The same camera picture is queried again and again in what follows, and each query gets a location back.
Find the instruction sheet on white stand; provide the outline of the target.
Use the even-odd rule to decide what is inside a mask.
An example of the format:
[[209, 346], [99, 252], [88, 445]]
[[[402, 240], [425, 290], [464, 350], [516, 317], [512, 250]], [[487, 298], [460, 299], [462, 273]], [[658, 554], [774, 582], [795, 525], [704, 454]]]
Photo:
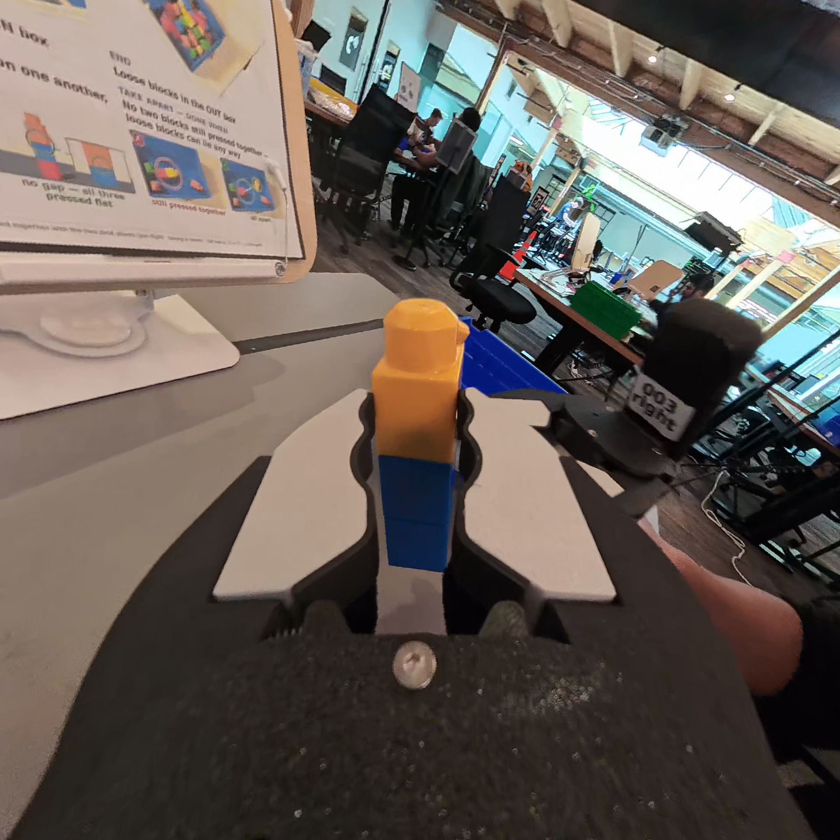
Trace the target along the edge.
[[239, 353], [173, 291], [294, 282], [317, 249], [306, 116], [289, 13], [292, 177], [305, 255], [257, 259], [7, 248], [1, 230], [2, 419], [221, 371]]

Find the yellow mega block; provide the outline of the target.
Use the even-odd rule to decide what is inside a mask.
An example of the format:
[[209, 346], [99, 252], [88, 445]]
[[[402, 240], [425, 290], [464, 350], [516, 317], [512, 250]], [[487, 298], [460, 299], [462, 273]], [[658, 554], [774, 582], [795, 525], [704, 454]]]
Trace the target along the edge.
[[379, 455], [450, 464], [469, 327], [443, 302], [399, 301], [372, 374]]

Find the blue plastic bin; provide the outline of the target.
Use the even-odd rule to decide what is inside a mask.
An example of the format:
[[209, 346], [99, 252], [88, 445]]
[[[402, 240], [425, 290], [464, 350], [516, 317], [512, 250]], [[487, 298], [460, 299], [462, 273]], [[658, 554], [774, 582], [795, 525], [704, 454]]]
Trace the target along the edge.
[[469, 330], [461, 373], [462, 389], [474, 387], [486, 396], [525, 390], [567, 393], [495, 333], [476, 329], [470, 317], [460, 321]]

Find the black mounted light panel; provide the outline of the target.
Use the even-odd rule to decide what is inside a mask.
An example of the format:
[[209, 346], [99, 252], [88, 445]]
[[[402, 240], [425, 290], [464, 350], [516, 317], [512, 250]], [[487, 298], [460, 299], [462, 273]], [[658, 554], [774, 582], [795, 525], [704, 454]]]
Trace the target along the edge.
[[694, 216], [684, 233], [708, 251], [719, 250], [724, 257], [743, 244], [742, 237], [735, 230], [706, 212]]

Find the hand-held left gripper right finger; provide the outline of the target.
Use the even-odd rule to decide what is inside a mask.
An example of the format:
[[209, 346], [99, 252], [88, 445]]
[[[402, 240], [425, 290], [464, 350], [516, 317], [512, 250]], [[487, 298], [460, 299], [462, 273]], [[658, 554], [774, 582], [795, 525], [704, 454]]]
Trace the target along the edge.
[[494, 433], [490, 397], [458, 398], [464, 485], [455, 504], [443, 582], [449, 634], [477, 634], [494, 606], [514, 602], [528, 632], [561, 634], [551, 605], [613, 605], [617, 591], [575, 494], [564, 458], [546, 435]]

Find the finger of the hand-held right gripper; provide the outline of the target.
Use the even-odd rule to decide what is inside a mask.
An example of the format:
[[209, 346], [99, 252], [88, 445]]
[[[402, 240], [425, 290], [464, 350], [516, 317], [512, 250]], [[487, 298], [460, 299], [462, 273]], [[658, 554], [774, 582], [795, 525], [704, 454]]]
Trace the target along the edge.
[[489, 428], [498, 435], [524, 434], [531, 429], [555, 435], [571, 394], [534, 388], [499, 392], [490, 397]]
[[581, 460], [576, 460], [576, 463], [609, 498], [616, 498], [624, 493], [624, 488], [603, 469], [589, 465]]

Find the person's right forearm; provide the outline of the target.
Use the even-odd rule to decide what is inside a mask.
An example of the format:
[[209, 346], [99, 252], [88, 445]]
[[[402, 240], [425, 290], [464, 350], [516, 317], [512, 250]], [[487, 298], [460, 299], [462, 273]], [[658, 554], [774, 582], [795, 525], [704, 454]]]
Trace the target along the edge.
[[771, 749], [839, 750], [839, 615], [832, 599], [791, 603], [704, 569], [639, 526], [682, 573], [715, 628], [728, 640]]

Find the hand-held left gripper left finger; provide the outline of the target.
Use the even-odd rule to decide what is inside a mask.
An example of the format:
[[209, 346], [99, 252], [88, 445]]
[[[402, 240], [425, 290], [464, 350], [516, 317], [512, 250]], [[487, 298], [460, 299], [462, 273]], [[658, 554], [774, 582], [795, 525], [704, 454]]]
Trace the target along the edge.
[[352, 632], [375, 631], [374, 431], [373, 395], [358, 389], [275, 449], [213, 588], [216, 602], [272, 602], [293, 623], [313, 603], [333, 602]]

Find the ceiling projector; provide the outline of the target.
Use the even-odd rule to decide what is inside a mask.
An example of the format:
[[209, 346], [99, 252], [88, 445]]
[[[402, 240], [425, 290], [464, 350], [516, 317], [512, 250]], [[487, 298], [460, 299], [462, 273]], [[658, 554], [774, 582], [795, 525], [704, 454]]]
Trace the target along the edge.
[[678, 114], [664, 114], [644, 127], [639, 144], [649, 151], [665, 156], [670, 148], [683, 138], [689, 127], [690, 122]]

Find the wooden work table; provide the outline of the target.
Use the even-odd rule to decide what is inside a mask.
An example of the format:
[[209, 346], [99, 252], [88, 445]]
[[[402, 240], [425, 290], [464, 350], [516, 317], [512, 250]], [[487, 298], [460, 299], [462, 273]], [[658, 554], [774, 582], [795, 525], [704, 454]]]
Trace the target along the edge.
[[543, 373], [553, 374], [568, 356], [581, 346], [594, 348], [607, 362], [616, 362], [619, 373], [640, 367], [644, 356], [629, 345], [630, 332], [617, 338], [596, 325], [584, 314], [572, 309], [571, 297], [564, 296], [560, 286], [542, 279], [543, 273], [532, 269], [516, 269], [515, 283], [527, 288], [538, 300], [542, 310], [558, 325], [535, 364]]

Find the orange traffic cone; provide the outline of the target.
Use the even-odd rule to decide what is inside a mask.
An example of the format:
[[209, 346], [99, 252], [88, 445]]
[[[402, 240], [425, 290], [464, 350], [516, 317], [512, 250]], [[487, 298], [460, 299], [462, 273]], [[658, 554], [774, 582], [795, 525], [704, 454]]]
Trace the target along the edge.
[[522, 267], [524, 258], [528, 254], [533, 240], [537, 236], [538, 231], [533, 229], [528, 237], [520, 243], [517, 249], [514, 251], [512, 257], [505, 263], [503, 267], [500, 268], [497, 276], [501, 279], [504, 279], [509, 282], [513, 282], [516, 279], [517, 271]]

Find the green plastic bin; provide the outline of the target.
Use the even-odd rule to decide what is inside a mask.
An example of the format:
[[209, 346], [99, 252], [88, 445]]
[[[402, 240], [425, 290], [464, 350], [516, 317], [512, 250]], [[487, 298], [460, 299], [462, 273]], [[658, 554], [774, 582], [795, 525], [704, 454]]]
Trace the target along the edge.
[[569, 298], [572, 310], [616, 340], [638, 326], [643, 313], [618, 297], [613, 289], [596, 280], [588, 280]]

